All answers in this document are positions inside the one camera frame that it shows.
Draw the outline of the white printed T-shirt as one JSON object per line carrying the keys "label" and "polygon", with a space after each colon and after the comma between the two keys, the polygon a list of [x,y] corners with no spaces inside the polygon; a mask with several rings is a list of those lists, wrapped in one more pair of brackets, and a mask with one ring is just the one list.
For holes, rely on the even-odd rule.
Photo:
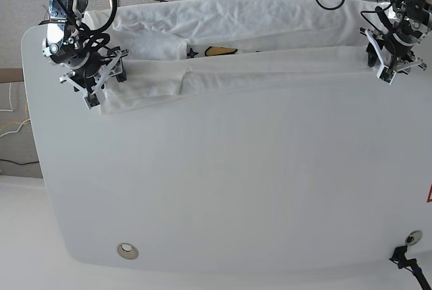
{"label": "white printed T-shirt", "polygon": [[109,28],[129,50],[127,80],[107,81],[103,115],[200,94],[289,81],[374,74],[361,11],[313,0],[191,0],[129,5]]}

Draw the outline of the red warning sticker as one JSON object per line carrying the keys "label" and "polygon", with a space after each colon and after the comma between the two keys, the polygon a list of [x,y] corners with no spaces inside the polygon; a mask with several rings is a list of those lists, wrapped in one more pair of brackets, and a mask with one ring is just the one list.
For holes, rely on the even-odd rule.
{"label": "red warning sticker", "polygon": [[427,203],[430,203],[430,202],[432,202],[432,185],[429,188],[429,193],[427,196]]}

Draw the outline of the silver table grommet left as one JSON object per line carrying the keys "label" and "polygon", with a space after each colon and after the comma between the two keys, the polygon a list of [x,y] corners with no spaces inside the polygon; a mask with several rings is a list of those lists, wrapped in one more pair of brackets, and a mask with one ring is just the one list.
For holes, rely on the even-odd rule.
{"label": "silver table grommet left", "polygon": [[117,253],[125,260],[135,260],[139,255],[138,249],[130,243],[120,243]]}

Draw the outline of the silver table grommet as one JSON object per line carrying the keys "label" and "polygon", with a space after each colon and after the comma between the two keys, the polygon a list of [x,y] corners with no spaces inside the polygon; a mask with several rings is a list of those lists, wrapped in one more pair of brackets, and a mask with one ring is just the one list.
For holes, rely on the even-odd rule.
{"label": "silver table grommet", "polygon": [[135,260],[139,255],[138,249],[130,243],[120,243],[117,253],[125,260]]}
{"label": "silver table grommet", "polygon": [[405,239],[405,244],[407,246],[412,246],[417,244],[423,237],[423,232],[421,230],[412,231]]}

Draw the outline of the silver table grommet right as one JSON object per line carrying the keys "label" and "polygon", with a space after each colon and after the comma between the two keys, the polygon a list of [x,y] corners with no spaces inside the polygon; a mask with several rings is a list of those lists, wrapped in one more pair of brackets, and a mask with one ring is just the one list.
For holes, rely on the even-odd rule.
{"label": "silver table grommet right", "polygon": [[412,246],[417,244],[423,237],[423,232],[421,230],[412,231],[405,239],[405,244],[407,246]]}

